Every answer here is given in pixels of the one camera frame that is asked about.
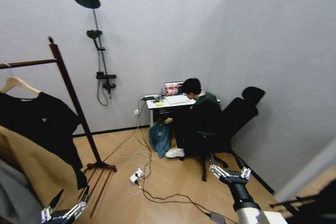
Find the blue denim jacket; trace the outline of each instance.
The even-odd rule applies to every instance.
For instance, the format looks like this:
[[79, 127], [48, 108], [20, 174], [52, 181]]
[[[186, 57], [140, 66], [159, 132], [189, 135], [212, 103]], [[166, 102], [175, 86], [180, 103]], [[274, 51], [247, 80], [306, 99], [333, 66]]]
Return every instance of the blue denim jacket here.
[[170, 127], [163, 122], [152, 126], [149, 129], [149, 140], [159, 158], [163, 158], [170, 147]]

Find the black cable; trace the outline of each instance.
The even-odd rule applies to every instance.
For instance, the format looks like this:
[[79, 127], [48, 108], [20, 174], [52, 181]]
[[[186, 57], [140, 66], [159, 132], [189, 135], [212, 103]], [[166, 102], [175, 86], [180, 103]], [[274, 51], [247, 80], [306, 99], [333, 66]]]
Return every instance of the black cable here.
[[[137, 124], [137, 129], [139, 129], [140, 126], [141, 126], [141, 114], [142, 114], [143, 107], [144, 107], [144, 105], [145, 105], [145, 102], [143, 102], [143, 106], [142, 106], [142, 108], [141, 108], [141, 110], [140, 110], [140, 106], [139, 106], [140, 101], [141, 101], [141, 100], [138, 101], [138, 111], [139, 111], [139, 116], [138, 116], [138, 118], [137, 118], [137, 123], [136, 123], [136, 124]], [[174, 195], [169, 195], [169, 196], [167, 196], [167, 197], [165, 197], [165, 198], [160, 198], [160, 197], [154, 197], [153, 195], [151, 195], [150, 192], [148, 192], [147, 190], [144, 189], [144, 186], [145, 186], [145, 180], [146, 180], [146, 179], [151, 175], [151, 173], [152, 173], [152, 170], [151, 170], [151, 164], [152, 164], [152, 150], [150, 149], [149, 145], [147, 144], [147, 142], [146, 142], [146, 140], [145, 140], [145, 138], [144, 138], [144, 136], [143, 136], [142, 129], [140, 129], [140, 131], [141, 131], [142, 139], [143, 139], [143, 141], [145, 142], [145, 145], [144, 145], [139, 139], [136, 138], [136, 140], [137, 140], [142, 146], [146, 147], [146, 148], [148, 149], [149, 153], [150, 153], [150, 154], [149, 154], [148, 161], [147, 161], [147, 163], [145, 164], [145, 168], [144, 168], [144, 170], [143, 170], [143, 173], [145, 174], [145, 170], [146, 170], [146, 167], [147, 167], [148, 163], [149, 163], [149, 173], [148, 173], [148, 175], [146, 175], [146, 176], [142, 179], [142, 180], [143, 180], [143, 186], [142, 186], [142, 187], [139, 185], [138, 181], [136, 181], [135, 183], [136, 183], [138, 186], [140, 186], [141, 190], [143, 191], [143, 195], [145, 196], [145, 198], [146, 198], [147, 200], [151, 201], [151, 202], [159, 203], [159, 204], [163, 204], [163, 203], [193, 204], [195, 207], [198, 208], [199, 211], [201, 211], [203, 214], [207, 215], [207, 216], [210, 217], [210, 218], [211, 218], [211, 214], [210, 214], [210, 213], [214, 213], [214, 214], [217, 214], [217, 215], [219, 215], [219, 216], [222, 216], [221, 214], [218, 214], [218, 213], [216, 213], [216, 212], [210, 211], [209, 209], [207, 209], [206, 207], [202, 206], [201, 204], [192, 201], [188, 195], [174, 194]], [[115, 149], [113, 150], [113, 152], [112, 152], [110, 155], [108, 155], [108, 157], [105, 158], [103, 161], [106, 161], [111, 155], [113, 155], [113, 153], [114, 153], [114, 152], [115, 152], [115, 151], [116, 151], [116, 150], [117, 150], [123, 143], [125, 143], [125, 142], [128, 141], [131, 137], [133, 137], [133, 135], [134, 135], [134, 134], [132, 134], [128, 139], [126, 139], [125, 141], [123, 141], [122, 143], [120, 143], [120, 144], [117, 146], [117, 148], [115, 148]], [[166, 199], [172, 198], [172, 197], [174, 197], [174, 196], [181, 196], [181, 197], [185, 197], [185, 198], [187, 198], [189, 201], [178, 201], [178, 200], [155, 201], [155, 200], [149, 198], [149, 197], [146, 195], [146, 193], [147, 193], [151, 198], [153, 198], [153, 199], [158, 199], [158, 200], [166, 200]], [[228, 217], [226, 217], [226, 216], [224, 216], [224, 218], [226, 218], [226, 219], [232, 221], [233, 223], [236, 223], [235, 221], [231, 220], [230, 218], [228, 218]]]
[[106, 103], [103, 103], [103, 102], [100, 101], [100, 98], [99, 98], [99, 87], [100, 87], [100, 80], [98, 80], [98, 84], [97, 84], [97, 100], [98, 100], [98, 102], [99, 102], [101, 105], [103, 105], [103, 106], [107, 106], [107, 105], [109, 105], [109, 100], [107, 99], [107, 97], [106, 97], [106, 95], [105, 95], [105, 93], [104, 93], [104, 87], [101, 86], [101, 89], [102, 89], [103, 96], [104, 96], [104, 98], [105, 98], [105, 100], [106, 100]]

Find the robotic finger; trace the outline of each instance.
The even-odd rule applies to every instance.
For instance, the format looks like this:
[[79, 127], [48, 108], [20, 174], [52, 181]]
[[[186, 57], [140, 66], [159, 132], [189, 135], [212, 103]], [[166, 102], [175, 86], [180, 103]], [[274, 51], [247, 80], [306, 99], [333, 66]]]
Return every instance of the robotic finger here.
[[74, 205], [71, 209], [53, 211], [59, 202], [63, 189], [52, 199], [49, 206], [41, 211], [41, 223], [46, 224], [71, 224], [73, 223], [86, 209], [89, 195], [89, 186], [86, 188], [80, 203]]

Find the wooden hanger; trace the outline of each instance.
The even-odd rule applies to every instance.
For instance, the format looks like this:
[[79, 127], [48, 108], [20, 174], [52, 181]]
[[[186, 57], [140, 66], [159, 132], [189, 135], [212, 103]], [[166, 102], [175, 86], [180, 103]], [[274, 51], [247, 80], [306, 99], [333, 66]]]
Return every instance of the wooden hanger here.
[[9, 90], [11, 90], [13, 87], [18, 86], [20, 88], [26, 89], [34, 94], [40, 94], [41, 91], [34, 89], [33, 87], [29, 86], [27, 83], [25, 83], [23, 80], [17, 78], [17, 77], [8, 77], [6, 80], [5, 86], [1, 89], [1, 93], [7, 93]]

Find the white desk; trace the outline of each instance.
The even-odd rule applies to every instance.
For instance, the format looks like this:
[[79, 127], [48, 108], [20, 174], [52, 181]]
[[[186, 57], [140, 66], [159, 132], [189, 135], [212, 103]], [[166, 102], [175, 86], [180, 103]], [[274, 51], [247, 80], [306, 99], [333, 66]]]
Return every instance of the white desk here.
[[[156, 96], [158, 94], [152, 94], [152, 95], [145, 95], [145, 97], [153, 97]], [[172, 109], [175, 107], [179, 107], [179, 106], [191, 106], [193, 104], [195, 104], [195, 100], [191, 99], [189, 102], [181, 102], [181, 103], [176, 103], [176, 104], [170, 104], [168, 103], [168, 101], [166, 99], [162, 99], [163, 105], [161, 106], [156, 106], [154, 102], [152, 102], [151, 100], [146, 101], [147, 107], [150, 111], [151, 114], [151, 127], [154, 125], [154, 110], [164, 110], [164, 109]]]

